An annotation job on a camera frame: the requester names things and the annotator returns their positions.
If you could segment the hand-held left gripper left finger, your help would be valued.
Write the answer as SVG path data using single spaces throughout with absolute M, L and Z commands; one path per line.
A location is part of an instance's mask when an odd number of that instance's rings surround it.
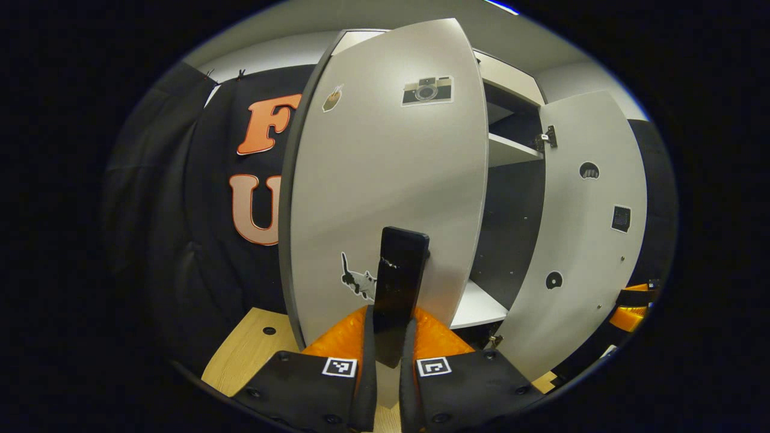
M 374 430 L 374 308 L 361 307 L 300 352 L 275 352 L 234 401 L 292 432 Z

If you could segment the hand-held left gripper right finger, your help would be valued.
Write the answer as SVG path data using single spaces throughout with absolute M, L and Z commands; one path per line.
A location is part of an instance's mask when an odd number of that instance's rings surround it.
M 417 308 L 402 348 L 404 432 L 511 432 L 543 392 L 498 350 L 475 350 Z

